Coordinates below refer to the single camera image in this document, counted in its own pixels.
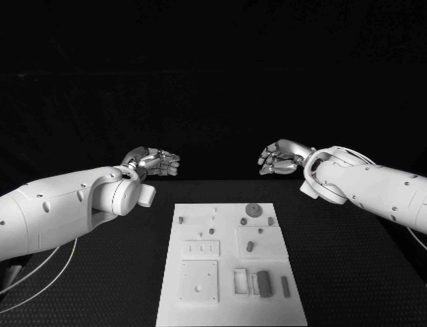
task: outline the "white board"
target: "white board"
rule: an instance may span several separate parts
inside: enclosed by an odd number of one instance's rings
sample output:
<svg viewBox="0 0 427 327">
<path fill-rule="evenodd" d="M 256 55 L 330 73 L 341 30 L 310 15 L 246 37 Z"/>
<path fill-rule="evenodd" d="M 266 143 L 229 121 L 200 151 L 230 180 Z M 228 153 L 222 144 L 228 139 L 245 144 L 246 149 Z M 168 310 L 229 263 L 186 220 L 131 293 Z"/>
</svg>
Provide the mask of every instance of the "white board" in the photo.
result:
<svg viewBox="0 0 427 327">
<path fill-rule="evenodd" d="M 176 204 L 155 326 L 307 326 L 274 207 L 271 203 L 258 203 L 258 205 L 262 214 L 252 218 L 245 213 L 246 203 Z M 178 224 L 178 216 L 183 217 L 181 224 Z M 268 226 L 268 217 L 274 219 L 274 227 Z M 245 225 L 240 225 L 240 218 L 246 218 Z M 248 232 L 251 229 L 243 229 L 245 227 L 262 228 L 261 235 L 255 236 Z M 266 244 L 266 235 L 275 235 L 272 239 L 277 249 Z M 256 237 L 253 239 L 256 254 L 271 253 L 275 260 L 269 258 L 265 260 L 264 255 L 246 260 L 240 259 L 239 243 L 246 242 L 242 236 Z M 210 241 L 217 242 L 217 256 L 213 247 L 216 243 Z M 207 248 L 209 255 L 197 252 L 200 250 L 193 245 L 199 244 L 212 246 L 210 250 Z M 190 245 L 193 255 L 186 253 L 186 246 Z M 213 262 L 216 262 L 216 284 L 212 279 L 207 279 L 212 277 L 207 274 L 213 273 L 207 271 L 213 269 L 213 265 L 209 268 L 209 263 Z M 238 291 L 235 276 L 238 280 L 240 269 L 245 269 L 246 274 L 248 296 L 235 295 Z M 256 282 L 253 274 L 261 270 L 268 271 L 272 291 L 269 298 L 261 298 L 256 295 L 256 285 L 252 287 L 252 281 Z M 287 277 L 290 298 L 284 297 L 281 289 L 282 276 Z"/>
</svg>

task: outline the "robotic arm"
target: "robotic arm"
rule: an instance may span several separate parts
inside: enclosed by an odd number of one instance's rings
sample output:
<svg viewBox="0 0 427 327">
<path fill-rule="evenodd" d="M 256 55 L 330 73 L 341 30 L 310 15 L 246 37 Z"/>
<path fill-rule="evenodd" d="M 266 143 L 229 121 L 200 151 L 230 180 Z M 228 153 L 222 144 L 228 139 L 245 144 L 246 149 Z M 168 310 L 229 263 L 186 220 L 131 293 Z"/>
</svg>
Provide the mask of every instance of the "robotic arm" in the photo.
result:
<svg viewBox="0 0 427 327">
<path fill-rule="evenodd" d="M 0 197 L 0 261 L 46 251 L 125 216 L 135 204 L 150 207 L 145 175 L 176 175 L 178 156 L 135 148 L 119 166 L 43 178 Z"/>
<path fill-rule="evenodd" d="M 427 178 L 378 166 L 354 151 L 316 150 L 288 140 L 269 144 L 259 156 L 261 174 L 290 174 L 303 167 L 300 191 L 359 208 L 427 234 Z"/>
</svg>

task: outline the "black background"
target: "black background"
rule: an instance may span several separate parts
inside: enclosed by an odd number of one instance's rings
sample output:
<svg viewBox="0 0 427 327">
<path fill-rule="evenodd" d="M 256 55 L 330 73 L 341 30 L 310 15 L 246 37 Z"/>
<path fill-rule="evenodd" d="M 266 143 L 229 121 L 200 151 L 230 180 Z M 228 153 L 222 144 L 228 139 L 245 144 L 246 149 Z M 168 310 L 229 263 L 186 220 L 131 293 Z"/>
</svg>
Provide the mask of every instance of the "black background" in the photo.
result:
<svg viewBox="0 0 427 327">
<path fill-rule="evenodd" d="M 151 180 L 301 179 L 258 175 L 279 138 L 427 176 L 427 1 L 0 4 L 0 195 L 138 146 Z"/>
</svg>

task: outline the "table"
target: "table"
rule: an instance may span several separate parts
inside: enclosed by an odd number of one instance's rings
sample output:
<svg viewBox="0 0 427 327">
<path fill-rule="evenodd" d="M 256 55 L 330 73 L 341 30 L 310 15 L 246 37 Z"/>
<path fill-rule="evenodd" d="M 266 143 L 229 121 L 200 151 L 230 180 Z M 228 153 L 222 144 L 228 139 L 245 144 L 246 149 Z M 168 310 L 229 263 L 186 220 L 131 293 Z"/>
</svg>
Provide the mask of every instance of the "table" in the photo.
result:
<svg viewBox="0 0 427 327">
<path fill-rule="evenodd" d="M 151 208 L 137 206 L 77 239 L 56 283 L 0 315 L 0 326 L 154 326 L 173 205 L 248 202 L 274 204 L 308 326 L 427 326 L 427 288 L 376 216 L 313 200 L 301 183 L 145 180 L 157 189 Z M 0 310 L 47 285 L 70 250 L 67 243 Z M 49 253 L 33 255 L 23 274 Z"/>
</svg>

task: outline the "black table surface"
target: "black table surface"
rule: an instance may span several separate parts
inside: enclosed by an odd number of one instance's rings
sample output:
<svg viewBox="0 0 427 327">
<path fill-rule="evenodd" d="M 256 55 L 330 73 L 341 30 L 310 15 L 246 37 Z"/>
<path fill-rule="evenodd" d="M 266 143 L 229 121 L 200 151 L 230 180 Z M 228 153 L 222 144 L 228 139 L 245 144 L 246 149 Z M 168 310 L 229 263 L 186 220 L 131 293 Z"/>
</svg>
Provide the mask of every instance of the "black table surface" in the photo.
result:
<svg viewBox="0 0 427 327">
<path fill-rule="evenodd" d="M 303 181 L 148 181 L 151 208 L 77 239 L 66 271 L 47 290 L 0 315 L 0 326 L 154 326 L 173 205 L 261 203 L 275 208 L 308 326 L 427 326 L 427 288 L 376 217 L 353 204 L 313 200 Z M 5 295 L 0 310 L 54 278 L 72 250 Z M 23 274 L 50 251 L 33 255 Z"/>
</svg>

